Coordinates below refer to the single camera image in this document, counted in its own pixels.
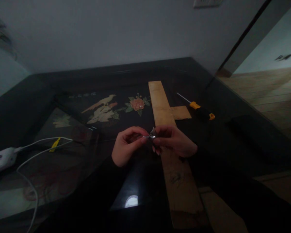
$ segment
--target yellow clip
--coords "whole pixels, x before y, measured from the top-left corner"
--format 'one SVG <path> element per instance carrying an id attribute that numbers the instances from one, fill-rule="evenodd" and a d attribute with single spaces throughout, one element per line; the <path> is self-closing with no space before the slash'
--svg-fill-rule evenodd
<path id="1" fill-rule="evenodd" d="M 56 142 L 54 142 L 54 144 L 52 145 L 52 148 L 57 147 L 58 143 L 59 143 L 60 138 L 57 139 Z"/>

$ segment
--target white cable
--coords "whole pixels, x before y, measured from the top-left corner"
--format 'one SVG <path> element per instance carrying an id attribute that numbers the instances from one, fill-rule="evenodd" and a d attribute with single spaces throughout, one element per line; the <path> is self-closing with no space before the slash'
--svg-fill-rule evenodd
<path id="1" fill-rule="evenodd" d="M 69 140 L 69 141 L 73 141 L 73 139 L 64 138 L 64 137 L 46 138 L 46 139 L 41 139 L 41 140 L 39 140 L 39 141 L 36 141 L 36 142 L 34 142 L 34 143 L 31 143 L 31 144 L 29 144 L 29 145 L 27 145 L 27 146 L 24 146 L 24 147 L 18 147 L 18 148 L 16 148 L 16 150 L 15 150 L 14 152 L 15 152 L 15 153 L 16 153 L 16 152 L 19 152 L 20 150 L 22 150 L 22 149 L 24 149 L 24 148 L 26 148 L 26 147 L 30 147 L 30 146 L 32 146 L 32 145 L 38 143 L 38 142 L 41 142 L 41 141 L 45 141 L 45 140 L 49 140 L 49 139 L 58 139 L 58 138 L 66 139 L 66 140 Z"/>
<path id="2" fill-rule="evenodd" d="M 35 210 L 34 210 L 34 212 L 33 212 L 32 220 L 31 220 L 31 223 L 30 223 L 30 226 L 29 226 L 29 229 L 28 229 L 27 233 L 30 232 L 30 230 L 31 230 L 31 228 L 32 228 L 32 226 L 33 226 L 33 223 L 34 223 L 34 221 L 35 221 L 35 218 L 36 218 L 36 214 L 37 214 L 37 210 L 38 210 L 38 205 L 39 205 L 39 196 L 38 196 L 38 192 L 37 192 L 36 188 L 34 187 L 34 185 L 31 183 L 31 181 L 30 181 L 30 180 L 29 180 L 25 175 L 23 175 L 22 173 L 20 173 L 19 169 L 22 168 L 22 167 L 23 167 L 27 162 L 29 162 L 30 160 L 32 160 L 33 158 L 37 157 L 38 155 L 40 155 L 40 154 L 42 154 L 42 153 L 44 153 L 44 152 L 47 152 L 47 151 L 49 151 L 49 150 L 51 150 L 51 149 L 55 149 L 55 148 L 58 148 L 58 147 L 62 147 L 63 145 L 66 145 L 66 144 L 68 144 L 68 143 L 73 142 L 73 140 L 72 140 L 72 139 L 69 139 L 69 138 L 63 138 L 63 137 L 47 138 L 47 139 L 41 139 L 41 140 L 39 140 L 39 141 L 36 141 L 36 142 L 34 142 L 34 143 L 31 143 L 30 145 L 27 145 L 27 146 L 21 147 L 21 149 L 23 149 L 23 148 L 26 148 L 26 147 L 32 146 L 32 145 L 34 145 L 34 144 L 36 144 L 37 142 L 40 142 L 40 141 L 44 141 L 44 140 L 48 140 L 48 139 L 58 139 L 58 138 L 61 138 L 61 139 L 67 139 L 67 140 L 69 140 L 69 142 L 66 142 L 66 143 L 64 143 L 64 144 L 62 144 L 62 145 L 59 145 L 59 146 L 56 146 L 56 147 L 53 147 L 53 148 L 49 148 L 49 149 L 47 149 L 47 150 L 44 150 L 44 151 L 39 152 L 38 154 L 32 156 L 30 159 L 28 159 L 28 160 L 26 160 L 25 162 L 23 162 L 23 163 L 22 163 L 22 164 L 21 164 L 21 165 L 16 169 L 16 172 L 17 172 L 18 174 L 20 174 L 20 175 L 24 178 L 24 180 L 26 180 L 26 181 L 29 183 L 29 185 L 30 185 L 31 188 L 33 189 L 33 191 L 34 191 L 34 193 L 35 193 L 35 196 L 36 196 L 36 206 L 35 206 Z"/>

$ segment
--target painted flower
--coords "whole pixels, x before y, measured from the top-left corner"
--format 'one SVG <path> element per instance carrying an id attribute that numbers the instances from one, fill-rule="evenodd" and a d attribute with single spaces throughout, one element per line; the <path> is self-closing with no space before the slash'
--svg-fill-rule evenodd
<path id="1" fill-rule="evenodd" d="M 135 111 L 138 111 L 139 109 L 144 109 L 144 107 L 145 107 L 144 101 L 142 99 L 140 99 L 140 98 L 131 100 L 130 101 L 130 105 L 132 106 L 132 108 Z"/>

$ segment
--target black object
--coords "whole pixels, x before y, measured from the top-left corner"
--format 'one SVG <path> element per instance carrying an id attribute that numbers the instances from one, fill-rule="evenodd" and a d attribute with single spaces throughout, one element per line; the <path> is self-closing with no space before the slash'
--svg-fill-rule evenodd
<path id="1" fill-rule="evenodd" d="M 252 116 L 242 115 L 232 118 L 232 125 L 242 133 L 269 163 L 279 164 L 291 161 L 289 148 L 284 147 L 279 137 L 275 137 Z"/>

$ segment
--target wall socket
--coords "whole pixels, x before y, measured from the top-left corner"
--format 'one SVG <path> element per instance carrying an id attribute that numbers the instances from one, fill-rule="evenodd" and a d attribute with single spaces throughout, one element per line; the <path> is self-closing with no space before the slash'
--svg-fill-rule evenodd
<path id="1" fill-rule="evenodd" d="M 220 6 L 223 0 L 194 0 L 193 8 L 205 8 Z"/>

